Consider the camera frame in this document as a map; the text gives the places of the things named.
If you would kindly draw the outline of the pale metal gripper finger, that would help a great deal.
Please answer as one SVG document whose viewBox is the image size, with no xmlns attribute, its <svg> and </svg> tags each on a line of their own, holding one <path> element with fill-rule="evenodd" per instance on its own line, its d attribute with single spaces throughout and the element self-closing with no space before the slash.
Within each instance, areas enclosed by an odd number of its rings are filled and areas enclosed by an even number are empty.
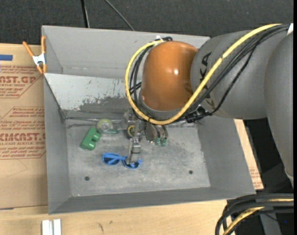
<svg viewBox="0 0 297 235">
<path fill-rule="evenodd" d="M 140 159 L 141 144 L 138 140 L 130 139 L 128 147 L 128 155 L 126 158 L 126 164 L 131 165 L 137 163 Z"/>
</svg>

